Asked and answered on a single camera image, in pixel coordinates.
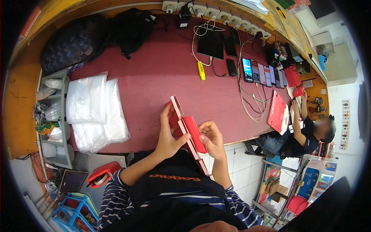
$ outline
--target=poster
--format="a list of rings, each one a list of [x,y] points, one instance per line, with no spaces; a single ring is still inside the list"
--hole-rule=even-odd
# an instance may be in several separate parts
[[[341,150],[346,150],[349,139],[349,127],[350,127],[350,102],[349,100],[343,100],[341,102],[342,107],[342,123],[341,123],[341,136],[340,136],[340,147]]]

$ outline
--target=yellow highlighter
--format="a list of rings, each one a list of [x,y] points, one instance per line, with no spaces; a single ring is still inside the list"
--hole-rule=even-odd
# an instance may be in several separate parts
[[[199,61],[197,61],[197,66],[198,66],[198,72],[200,73],[201,81],[204,81],[205,80],[204,67],[202,66],[202,64]]]

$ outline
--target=person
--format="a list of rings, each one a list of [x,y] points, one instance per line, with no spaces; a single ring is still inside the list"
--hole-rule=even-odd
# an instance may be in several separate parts
[[[203,122],[197,138],[215,159],[214,181],[181,148],[191,135],[172,136],[169,118],[174,111],[170,104],[161,113],[156,149],[137,153],[107,182],[98,231],[275,231],[233,190],[216,124]]]
[[[260,135],[255,141],[266,148],[272,154],[279,155],[287,148],[291,151],[291,157],[300,157],[304,154],[311,154],[317,149],[319,141],[329,143],[334,139],[336,125],[332,115],[329,118],[319,118],[313,122],[306,108],[307,93],[301,96],[301,112],[298,102],[292,100],[294,120],[292,122],[293,133],[287,130],[282,136],[271,134]],[[300,129],[300,117],[304,122],[304,128]]]

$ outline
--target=black backpack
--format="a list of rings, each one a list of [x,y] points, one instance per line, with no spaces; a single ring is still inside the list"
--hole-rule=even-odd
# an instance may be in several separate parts
[[[43,73],[50,75],[88,60],[98,52],[105,38],[106,19],[99,14],[81,17],[64,25],[50,37],[41,52]]]
[[[108,34],[99,53],[105,48],[120,46],[128,60],[148,39],[157,23],[149,10],[131,8],[108,20]]]

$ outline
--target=electrical outlet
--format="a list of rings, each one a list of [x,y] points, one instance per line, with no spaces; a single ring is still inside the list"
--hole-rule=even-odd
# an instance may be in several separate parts
[[[216,19],[219,13],[220,13],[219,7],[214,6],[212,4],[207,4],[207,9],[204,13],[204,16],[210,17],[210,19]]]
[[[185,1],[180,1],[178,2],[178,6],[177,6],[177,11],[180,11],[180,9],[182,8],[182,6],[184,6],[187,2]],[[188,8],[193,6],[193,3],[188,3]]]
[[[234,29],[238,29],[241,26],[241,16],[235,12],[231,12],[232,16],[229,18],[230,23]]]
[[[263,33],[263,38],[264,39],[268,39],[269,37],[271,37],[272,36],[272,34],[270,34],[270,33],[268,33],[268,32],[264,32]]]
[[[178,2],[177,1],[163,1],[162,2],[162,10],[165,11],[167,14],[172,14],[173,11],[177,9]]]
[[[261,29],[261,28],[258,28],[258,29],[256,30],[256,33],[257,33],[257,32],[262,32],[262,34],[263,34],[263,36],[264,36],[265,30],[263,30],[263,29]]]
[[[247,18],[241,16],[240,25],[241,25],[241,28],[247,32],[249,29],[249,26],[251,25],[251,22]]]
[[[219,8],[219,10],[220,12],[216,16],[216,18],[220,19],[223,22],[223,24],[230,23],[229,18],[232,16],[231,12],[223,7]]]
[[[246,32],[251,32],[252,35],[256,35],[257,29],[259,29],[259,27],[257,27],[257,25],[250,24],[250,26],[248,26],[248,29],[247,29]]]
[[[196,17],[201,17],[204,15],[205,10],[207,9],[206,3],[200,2],[200,1],[193,1],[193,6],[192,8],[194,9],[191,10],[191,14],[195,15]]]

